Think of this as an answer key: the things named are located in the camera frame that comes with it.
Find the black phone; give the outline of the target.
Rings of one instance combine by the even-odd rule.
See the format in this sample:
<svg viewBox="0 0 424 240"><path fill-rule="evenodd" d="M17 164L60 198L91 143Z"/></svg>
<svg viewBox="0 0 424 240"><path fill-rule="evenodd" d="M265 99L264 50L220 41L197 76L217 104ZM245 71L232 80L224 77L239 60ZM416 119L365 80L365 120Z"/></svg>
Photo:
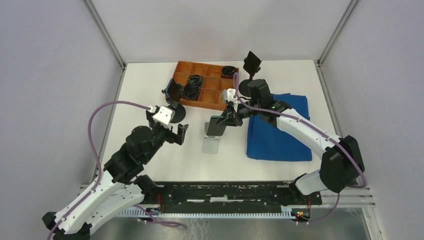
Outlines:
<svg viewBox="0 0 424 240"><path fill-rule="evenodd" d="M226 126L222 124L223 116L213 115L210 117L206 135L210 137L220 137L224 134Z"/></svg>
<svg viewBox="0 0 424 240"><path fill-rule="evenodd" d="M243 62L244 62L243 69L250 76L254 76L260 70L260 65L262 63L262 60L252 51L249 51L246 58L243 60Z"/></svg>
<svg viewBox="0 0 424 240"><path fill-rule="evenodd" d="M164 89L166 102L170 105L178 105L181 99L180 84L171 78L168 85Z"/></svg>

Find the black phone stand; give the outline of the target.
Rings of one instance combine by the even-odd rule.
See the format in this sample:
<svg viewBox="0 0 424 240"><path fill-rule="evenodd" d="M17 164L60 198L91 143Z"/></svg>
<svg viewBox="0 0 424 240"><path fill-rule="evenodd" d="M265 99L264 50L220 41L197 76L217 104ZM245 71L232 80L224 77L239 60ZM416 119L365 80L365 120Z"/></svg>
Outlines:
<svg viewBox="0 0 424 240"><path fill-rule="evenodd" d="M253 77L254 76L252 76L252 75L249 75L249 78L248 79L245 79L245 80L243 80L243 81L241 81L240 82L240 84L239 84L239 86L238 86L238 90L239 90L239 92L243 95L243 96L245 96L245 97L250 97L251 95L250 95L250 92L249 92L249 88L248 88L248 85L249 85L249 83L253 80Z"/></svg>
<svg viewBox="0 0 424 240"><path fill-rule="evenodd" d="M172 105L166 101L166 103L168 104L167 107L175 111L175 115L173 119L171 120L172 124L180 123L186 117L186 109L184 108L183 105L180 104L180 101L178 105Z"/></svg>

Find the silver metal phone stand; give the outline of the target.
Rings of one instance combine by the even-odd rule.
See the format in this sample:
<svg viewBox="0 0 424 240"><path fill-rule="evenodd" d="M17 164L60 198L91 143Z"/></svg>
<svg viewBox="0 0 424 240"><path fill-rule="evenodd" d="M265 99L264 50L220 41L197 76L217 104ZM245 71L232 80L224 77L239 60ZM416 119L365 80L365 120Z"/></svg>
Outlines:
<svg viewBox="0 0 424 240"><path fill-rule="evenodd" d="M205 122L202 152L204 154L215 155L218 153L220 137L207 135L208 129L209 129L209 122Z"/></svg>

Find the blue cloth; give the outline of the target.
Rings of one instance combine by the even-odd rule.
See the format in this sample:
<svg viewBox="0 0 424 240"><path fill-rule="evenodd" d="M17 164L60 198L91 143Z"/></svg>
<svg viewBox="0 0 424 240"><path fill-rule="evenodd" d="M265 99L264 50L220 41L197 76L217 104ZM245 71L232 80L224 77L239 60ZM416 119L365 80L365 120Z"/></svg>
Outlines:
<svg viewBox="0 0 424 240"><path fill-rule="evenodd" d="M313 159L311 149L259 116L249 119L246 155L250 159L281 162L310 162Z"/></svg>

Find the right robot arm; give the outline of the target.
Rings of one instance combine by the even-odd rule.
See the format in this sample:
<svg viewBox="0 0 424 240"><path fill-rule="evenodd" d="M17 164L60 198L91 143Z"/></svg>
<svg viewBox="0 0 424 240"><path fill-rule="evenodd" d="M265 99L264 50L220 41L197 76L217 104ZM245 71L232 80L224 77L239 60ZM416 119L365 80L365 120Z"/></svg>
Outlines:
<svg viewBox="0 0 424 240"><path fill-rule="evenodd" d="M320 158L320 168L290 183L288 196L293 203L302 204L315 192L340 193L346 187L360 189L367 185L363 158L354 137L330 134L302 117L291 105L275 100L264 79L252 80L247 88L250 99L246 101L240 100L234 88L222 92L226 108L221 115L211 116L208 133L221 136L226 127L239 127L243 119L258 116L308 147Z"/></svg>

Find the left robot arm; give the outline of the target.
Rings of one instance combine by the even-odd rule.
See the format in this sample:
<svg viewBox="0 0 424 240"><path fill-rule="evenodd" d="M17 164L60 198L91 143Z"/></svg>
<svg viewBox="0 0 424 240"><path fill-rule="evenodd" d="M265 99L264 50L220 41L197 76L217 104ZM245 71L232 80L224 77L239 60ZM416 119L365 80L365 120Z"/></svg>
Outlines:
<svg viewBox="0 0 424 240"><path fill-rule="evenodd" d="M50 230L49 240L88 240L99 228L133 205L153 203L157 185L144 166L164 143L182 145L189 126L178 124L173 132L174 111L167 107L147 110L149 125L135 127L125 143L104 164L102 172L68 206L48 212L43 223Z"/></svg>

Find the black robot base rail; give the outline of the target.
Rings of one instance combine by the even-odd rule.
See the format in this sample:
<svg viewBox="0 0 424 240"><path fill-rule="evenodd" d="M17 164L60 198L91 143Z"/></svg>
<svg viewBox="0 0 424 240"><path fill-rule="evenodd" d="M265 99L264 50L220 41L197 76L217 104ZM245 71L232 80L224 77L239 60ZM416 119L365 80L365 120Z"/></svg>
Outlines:
<svg viewBox="0 0 424 240"><path fill-rule="evenodd" d="M282 207L321 205L320 192L302 195L287 181L158 181L141 205L165 214L267 214Z"/></svg>

